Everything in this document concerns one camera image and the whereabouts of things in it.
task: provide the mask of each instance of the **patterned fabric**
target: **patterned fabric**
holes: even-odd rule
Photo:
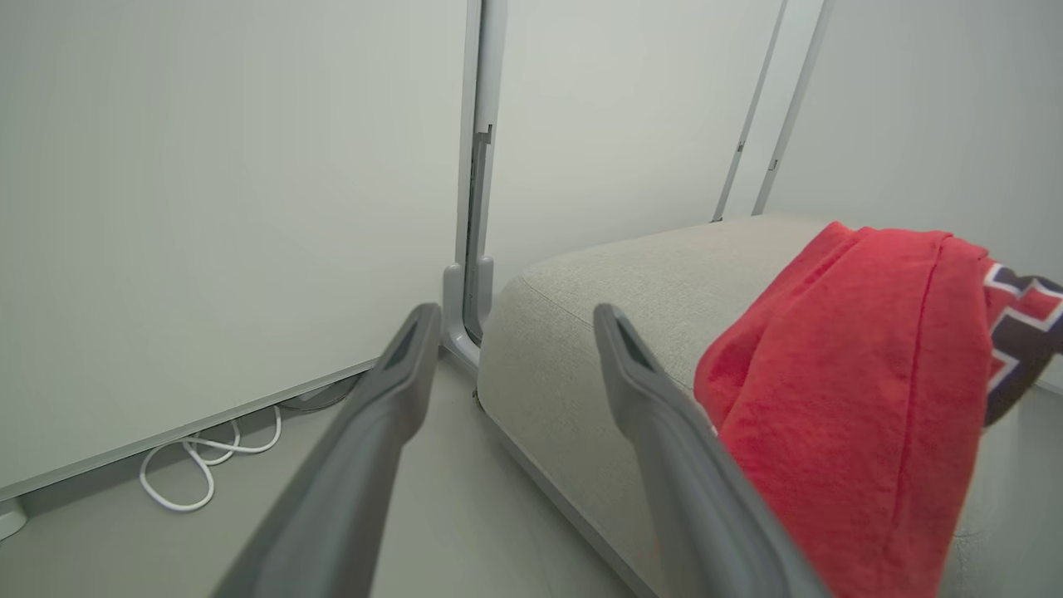
[[[1063,352],[1063,287],[1041,276],[1019,276],[997,262],[983,278],[993,338],[985,426],[1008,413]]]

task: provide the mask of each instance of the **gray floor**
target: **gray floor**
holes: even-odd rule
[[[629,596],[489,437],[472,389],[440,363],[427,421],[403,452],[374,597]],[[286,414],[275,447],[213,468],[217,494],[192,514],[145,495],[139,457],[23,497],[31,519],[0,545],[0,596],[209,594],[335,413]],[[249,446],[269,439],[271,418],[244,418]],[[164,496],[199,498],[204,482],[180,448],[157,461]]]
[[[998,543],[1007,596],[1063,596],[1063,396],[1023,399],[1018,465]]]

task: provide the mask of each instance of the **vertical metal post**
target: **vertical metal post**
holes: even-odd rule
[[[493,260],[484,254],[491,166],[497,136],[507,0],[470,0],[458,166],[456,262],[443,274],[443,345],[471,371],[491,309]]]
[[[731,184],[735,183],[735,173],[738,172],[738,164],[742,159],[742,150],[745,148],[745,139],[749,136],[749,127],[753,126],[753,117],[757,114],[757,103],[760,101],[760,91],[764,88],[764,79],[767,76],[767,67],[772,64],[772,54],[775,53],[775,40],[779,37],[779,28],[782,27],[782,17],[787,13],[787,1],[779,4],[779,16],[775,18],[775,29],[772,30],[772,39],[767,42],[767,51],[764,53],[764,64],[760,67],[760,76],[757,78],[757,86],[753,89],[753,100],[749,102],[749,112],[745,115],[745,123],[742,124],[742,134],[738,138],[738,149],[731,157],[731,167],[727,171],[727,178],[724,181],[724,188],[720,191],[720,200],[716,202],[716,210],[712,215],[712,221],[719,222],[724,219],[724,206],[727,205],[727,195],[730,194]]]
[[[812,41],[808,46],[808,54],[805,56],[805,64],[802,65],[800,75],[797,78],[797,87],[794,89],[794,97],[790,101],[790,107],[787,109],[787,118],[782,121],[782,131],[779,133],[779,140],[775,144],[775,153],[772,154],[772,167],[767,169],[764,182],[760,186],[760,192],[757,194],[757,202],[753,205],[753,213],[755,216],[764,212],[767,195],[772,192],[772,185],[775,183],[775,176],[779,172],[779,160],[782,159],[782,153],[787,149],[787,142],[790,141],[794,123],[797,121],[800,102],[805,99],[808,81],[812,76],[812,68],[815,66],[815,59],[820,55],[820,47],[823,46],[823,36],[827,33],[827,22],[830,21],[830,13],[833,8],[834,0],[823,0],[823,7],[820,8],[820,18],[815,21],[815,31],[812,32]]]

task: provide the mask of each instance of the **metal bracket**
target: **metal bracket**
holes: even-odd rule
[[[443,270],[443,347],[472,376],[479,371],[479,347],[469,338],[462,309],[465,268],[451,263]]]
[[[487,314],[491,312],[494,289],[494,259],[480,255],[473,261],[474,267],[466,276],[465,323],[469,337],[476,345],[484,339]]]

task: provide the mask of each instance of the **sofa cushion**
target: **sofa cushion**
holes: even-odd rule
[[[585,519],[583,529],[605,541],[592,544],[610,548],[606,560],[634,571],[638,579],[627,581],[640,594],[668,595],[635,454],[606,401],[594,307],[624,310],[692,397],[694,370],[709,344],[825,224],[773,213],[598,245],[528,268],[495,298],[480,354],[480,403],[553,494]],[[1013,435],[996,433],[993,442],[1007,446]],[[973,519],[965,508],[960,534],[967,541],[962,552],[954,543],[950,554],[963,557],[964,566],[950,564],[946,575],[977,560],[981,545],[969,539],[982,533],[984,514],[992,513],[985,506],[999,488],[983,480],[1003,466],[983,461],[994,460],[979,455],[972,486],[981,515]]]

